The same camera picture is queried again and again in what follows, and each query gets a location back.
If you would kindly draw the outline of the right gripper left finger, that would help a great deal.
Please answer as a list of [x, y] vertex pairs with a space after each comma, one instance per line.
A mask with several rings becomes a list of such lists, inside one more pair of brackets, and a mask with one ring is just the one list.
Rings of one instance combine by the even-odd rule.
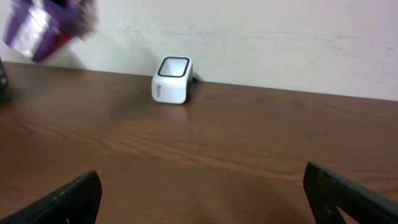
[[96, 223], [101, 202], [99, 175], [91, 170], [27, 207], [1, 219], [2, 224]]

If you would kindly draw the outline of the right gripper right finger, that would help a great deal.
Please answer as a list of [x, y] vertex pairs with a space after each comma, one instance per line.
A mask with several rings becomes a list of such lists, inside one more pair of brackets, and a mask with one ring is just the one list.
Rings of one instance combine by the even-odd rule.
[[320, 164], [307, 164], [303, 187], [317, 223], [345, 223], [340, 210], [358, 223], [397, 223], [396, 202]]

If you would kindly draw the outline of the purple tissue pack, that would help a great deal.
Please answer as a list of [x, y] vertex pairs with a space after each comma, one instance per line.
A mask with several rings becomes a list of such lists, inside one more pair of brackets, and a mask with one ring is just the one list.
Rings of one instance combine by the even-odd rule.
[[95, 0], [13, 1], [4, 43], [40, 63], [70, 40], [93, 33], [97, 20]]

